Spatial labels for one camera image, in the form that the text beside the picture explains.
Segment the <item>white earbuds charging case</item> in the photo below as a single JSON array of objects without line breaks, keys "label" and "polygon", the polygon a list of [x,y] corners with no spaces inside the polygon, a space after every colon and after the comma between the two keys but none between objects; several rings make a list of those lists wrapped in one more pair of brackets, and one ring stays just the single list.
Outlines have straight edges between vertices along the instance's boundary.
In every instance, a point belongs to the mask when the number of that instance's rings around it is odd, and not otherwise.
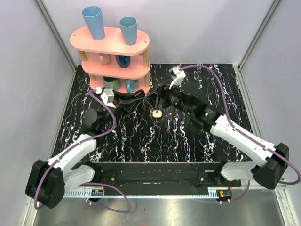
[{"label": "white earbuds charging case", "polygon": [[153,118],[156,118],[156,119],[161,118],[162,117],[162,112],[160,110],[154,110],[152,112],[152,116],[153,116]]}]

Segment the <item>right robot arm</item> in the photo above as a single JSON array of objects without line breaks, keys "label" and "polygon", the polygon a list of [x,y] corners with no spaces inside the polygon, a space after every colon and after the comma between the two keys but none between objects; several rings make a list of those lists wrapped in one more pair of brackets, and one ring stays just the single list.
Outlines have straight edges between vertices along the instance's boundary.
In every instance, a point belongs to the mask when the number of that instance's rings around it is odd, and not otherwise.
[{"label": "right robot arm", "polygon": [[214,174],[214,182],[225,186],[233,180],[254,180],[261,186],[276,188],[288,167],[289,147],[267,142],[234,122],[225,114],[193,95],[184,94],[179,86],[158,86],[153,93],[153,106],[173,106],[190,117],[193,125],[227,141],[245,153],[251,162],[227,162]]}]

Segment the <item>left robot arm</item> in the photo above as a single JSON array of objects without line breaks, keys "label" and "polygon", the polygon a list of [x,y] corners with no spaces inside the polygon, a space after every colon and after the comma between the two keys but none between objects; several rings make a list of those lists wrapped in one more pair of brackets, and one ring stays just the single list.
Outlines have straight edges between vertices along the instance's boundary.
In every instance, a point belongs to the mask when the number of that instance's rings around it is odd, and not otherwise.
[{"label": "left robot arm", "polygon": [[129,113],[129,106],[145,97],[143,90],[120,93],[108,88],[89,91],[103,109],[89,108],[82,114],[83,133],[61,153],[46,161],[37,160],[31,169],[25,194],[33,199],[35,209],[58,205],[64,194],[79,185],[100,184],[101,168],[87,162],[73,167],[97,147],[97,140],[111,133],[117,124],[115,113]]}]

